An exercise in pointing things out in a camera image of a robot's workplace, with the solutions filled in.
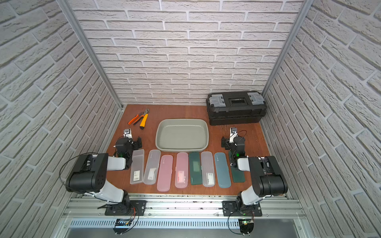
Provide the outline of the dark green pencil case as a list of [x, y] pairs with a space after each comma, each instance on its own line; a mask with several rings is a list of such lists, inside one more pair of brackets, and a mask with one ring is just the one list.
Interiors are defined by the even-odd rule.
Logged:
[[241, 183], [246, 181], [244, 172], [239, 170], [237, 167], [234, 167], [232, 162], [230, 163], [230, 168], [234, 183]]
[[190, 182], [191, 185], [202, 184], [200, 153], [192, 152], [189, 154], [190, 163]]

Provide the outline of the blue pencil case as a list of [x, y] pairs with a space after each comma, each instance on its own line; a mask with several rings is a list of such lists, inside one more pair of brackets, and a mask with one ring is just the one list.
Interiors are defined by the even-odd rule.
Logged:
[[218, 152], [214, 154], [215, 167], [217, 172], [217, 181], [220, 188], [229, 188], [231, 186], [231, 179], [227, 158], [225, 153]]

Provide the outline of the clear pencil case with label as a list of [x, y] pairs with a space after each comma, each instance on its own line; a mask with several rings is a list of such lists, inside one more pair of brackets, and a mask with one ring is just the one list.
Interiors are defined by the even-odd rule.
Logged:
[[201, 153], [202, 184], [205, 187], [215, 186], [213, 154], [210, 151]]

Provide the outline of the pink pencil case with label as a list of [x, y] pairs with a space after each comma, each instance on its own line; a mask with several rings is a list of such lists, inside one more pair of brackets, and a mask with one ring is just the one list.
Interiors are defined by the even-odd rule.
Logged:
[[189, 156], [188, 153], [180, 152], [176, 157], [175, 187], [186, 188], [189, 179]]

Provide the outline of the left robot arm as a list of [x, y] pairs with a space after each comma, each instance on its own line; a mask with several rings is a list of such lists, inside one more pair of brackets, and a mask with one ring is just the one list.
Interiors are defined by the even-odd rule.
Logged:
[[127, 191], [117, 188], [106, 179], [108, 171], [128, 170], [133, 163], [133, 152], [142, 148], [141, 138], [120, 137], [115, 144], [114, 156], [108, 153], [87, 152], [74, 158], [75, 164], [63, 185], [68, 192], [88, 194], [105, 204], [106, 216], [137, 215]]

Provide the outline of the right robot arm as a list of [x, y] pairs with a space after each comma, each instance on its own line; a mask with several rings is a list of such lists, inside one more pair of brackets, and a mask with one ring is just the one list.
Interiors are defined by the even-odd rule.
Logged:
[[229, 161], [233, 169], [249, 172], [251, 186], [236, 198], [234, 212], [251, 213], [265, 198], [286, 194], [288, 183], [274, 156], [250, 157], [245, 154], [245, 138], [222, 138], [221, 146], [230, 151]]

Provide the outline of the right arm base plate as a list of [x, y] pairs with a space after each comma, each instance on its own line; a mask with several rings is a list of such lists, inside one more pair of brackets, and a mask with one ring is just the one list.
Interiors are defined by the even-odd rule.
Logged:
[[261, 217], [263, 215], [260, 204], [243, 205], [237, 201], [222, 201], [223, 216]]

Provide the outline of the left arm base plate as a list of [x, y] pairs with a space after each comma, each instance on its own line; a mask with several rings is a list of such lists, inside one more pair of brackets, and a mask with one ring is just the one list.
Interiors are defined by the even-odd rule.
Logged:
[[146, 200], [132, 200], [126, 204], [107, 204], [105, 216], [132, 216], [134, 213], [136, 216], [143, 216], [146, 204]]

